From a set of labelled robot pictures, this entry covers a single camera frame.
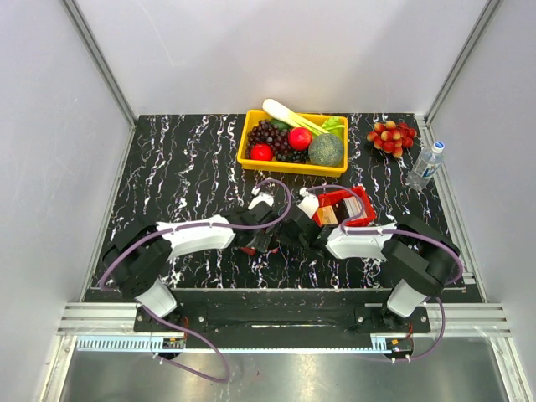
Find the black marble surface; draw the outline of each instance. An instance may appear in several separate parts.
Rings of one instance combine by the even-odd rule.
[[[279,178],[297,195],[299,188],[321,183],[363,185],[378,218],[387,224],[414,214],[448,234],[435,185],[423,193],[403,182],[420,151],[396,160],[366,140],[376,121],[405,121],[417,129],[411,114],[350,114],[348,170],[340,178],[245,171],[236,162],[244,115],[140,116],[106,231],[108,242],[136,214],[173,222],[209,217],[250,200],[262,178]],[[276,205],[283,207],[283,191]],[[211,250],[177,258],[162,278],[174,288],[370,288],[388,287],[379,276],[382,264],[372,259],[319,260],[303,250],[280,247],[276,254],[249,256],[240,250]],[[99,264],[91,287],[104,271]]]

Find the yellow basket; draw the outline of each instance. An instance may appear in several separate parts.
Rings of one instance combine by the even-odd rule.
[[[308,115],[304,113],[298,113],[298,115],[305,117],[309,121],[312,121],[318,126],[321,126],[330,116],[324,115]],[[329,176],[330,178],[339,178],[348,169],[348,119],[346,117],[340,117],[344,124],[343,133],[343,145],[344,145],[344,157],[338,166],[318,166],[308,163],[287,163],[277,161],[254,161],[252,159],[245,158],[245,148],[248,142],[248,132],[253,127],[259,124],[261,120],[270,120],[271,116],[265,111],[248,111],[245,115],[244,130],[242,131],[242,138],[240,138],[240,146],[238,147],[238,153],[236,160],[243,169],[248,170],[268,170],[271,172],[284,172],[284,173],[296,173],[296,174],[311,174],[313,176]]]

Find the grape bunch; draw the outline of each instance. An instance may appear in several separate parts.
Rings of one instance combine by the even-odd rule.
[[[276,125],[267,120],[259,121],[259,125],[253,127],[248,133],[248,145],[245,157],[250,159],[251,148],[257,144],[266,144],[276,156],[278,162],[305,163],[307,161],[307,149],[296,151],[288,143],[290,130],[280,130]]]

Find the melon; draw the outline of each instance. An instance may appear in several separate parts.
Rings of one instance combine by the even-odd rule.
[[[309,159],[315,165],[338,166],[344,157],[343,142],[333,134],[313,138],[308,151]]]

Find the red basket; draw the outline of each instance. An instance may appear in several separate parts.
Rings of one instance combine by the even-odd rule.
[[[352,187],[351,188],[363,201],[365,212],[367,213],[366,218],[361,219],[355,219],[347,223],[347,226],[352,227],[362,227],[362,226],[368,226],[370,222],[376,219],[376,213],[374,212],[374,209],[372,208],[372,205],[369,201],[369,196],[365,192],[365,189],[361,186],[359,187]],[[339,190],[339,191],[333,191],[332,193],[325,193],[318,195],[318,203],[321,207],[328,207],[330,205],[334,205],[341,201],[342,199],[352,197],[353,195],[349,193],[348,191]],[[312,217],[313,220],[317,223],[318,226],[322,226],[320,223],[320,218],[318,217],[318,214],[314,214]]]

